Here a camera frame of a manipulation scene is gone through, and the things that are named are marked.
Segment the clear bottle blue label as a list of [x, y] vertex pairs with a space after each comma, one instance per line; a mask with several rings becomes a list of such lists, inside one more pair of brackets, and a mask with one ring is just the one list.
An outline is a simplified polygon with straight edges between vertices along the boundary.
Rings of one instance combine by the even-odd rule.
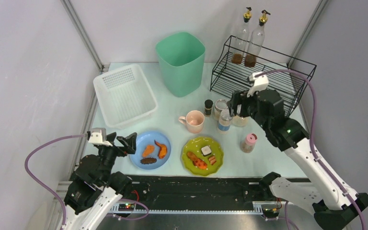
[[218, 132], [221, 134], [226, 134], [232, 124], [233, 117], [230, 115], [228, 108], [221, 111], [218, 120]]

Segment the glass oil bottle gold spout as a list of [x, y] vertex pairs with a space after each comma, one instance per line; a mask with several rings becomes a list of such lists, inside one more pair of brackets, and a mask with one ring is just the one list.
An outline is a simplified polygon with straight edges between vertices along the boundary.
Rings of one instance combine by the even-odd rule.
[[234, 50], [233, 50], [233, 55], [231, 59], [231, 62], [233, 64], [242, 63], [244, 51], [247, 45], [247, 39], [250, 34], [248, 23], [252, 17], [252, 8], [246, 7], [246, 10], [247, 11], [243, 14], [243, 22], [235, 30], [236, 39], [233, 45]]

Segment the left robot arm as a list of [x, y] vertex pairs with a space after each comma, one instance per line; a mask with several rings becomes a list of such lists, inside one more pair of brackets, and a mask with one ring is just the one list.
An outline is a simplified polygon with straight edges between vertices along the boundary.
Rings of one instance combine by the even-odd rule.
[[125, 194], [132, 190], [132, 179], [121, 173], [112, 172], [115, 160], [135, 154], [137, 133], [127, 137], [115, 132], [106, 134], [104, 128], [87, 132], [88, 143], [98, 153], [83, 157], [72, 173], [64, 197], [65, 222], [62, 230], [94, 230]]

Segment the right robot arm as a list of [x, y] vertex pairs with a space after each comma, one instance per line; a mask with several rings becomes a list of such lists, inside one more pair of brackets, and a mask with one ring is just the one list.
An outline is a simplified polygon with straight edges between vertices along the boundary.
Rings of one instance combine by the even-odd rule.
[[285, 115], [284, 102], [277, 91], [234, 91], [227, 105], [231, 116], [252, 118], [268, 141], [291, 158], [313, 184], [312, 189], [307, 189], [271, 172], [260, 181], [270, 196], [307, 211], [324, 230], [341, 230], [353, 219], [363, 218], [368, 194], [356, 192], [335, 173], [305, 128]]

